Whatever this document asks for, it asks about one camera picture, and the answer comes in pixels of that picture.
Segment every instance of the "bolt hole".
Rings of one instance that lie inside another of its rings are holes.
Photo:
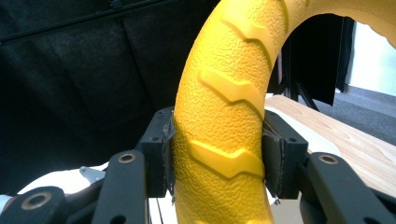
[[[123,224],[125,222],[126,222],[125,216],[116,216],[111,219],[110,224]]]
[[[319,159],[321,161],[326,162],[326,163],[331,164],[331,165],[335,165],[335,164],[338,163],[338,160],[335,157],[330,156],[330,155],[320,155]]]
[[[159,137],[150,137],[149,140],[153,141],[153,142],[156,142],[156,141],[160,140],[160,138]]]
[[[372,217],[365,217],[364,218],[364,223],[367,223],[367,224],[380,224],[379,221],[375,220]]]
[[[135,154],[124,154],[119,157],[119,162],[120,163],[128,163],[128,162],[134,161],[135,158],[136,158]]]
[[[297,142],[297,139],[295,138],[287,138],[286,140],[288,140],[289,142]]]
[[[21,207],[24,210],[33,210],[46,204],[51,197],[52,195],[49,192],[39,192],[23,201]]]

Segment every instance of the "gray floor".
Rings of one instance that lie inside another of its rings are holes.
[[[333,106],[315,103],[321,113],[396,146],[396,97],[346,86]]]

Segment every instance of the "wall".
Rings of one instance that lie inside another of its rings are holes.
[[[396,49],[368,25],[355,24],[346,84],[396,96]]]

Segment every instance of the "wooden surface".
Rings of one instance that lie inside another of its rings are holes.
[[[396,197],[396,146],[284,96],[266,99],[265,106],[285,113],[329,139],[367,186]]]

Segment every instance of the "textured rubber surface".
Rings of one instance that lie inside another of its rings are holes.
[[[179,223],[271,223],[261,162],[263,102],[292,30],[322,13],[371,25],[396,46],[394,0],[223,0],[206,21],[177,94]]]

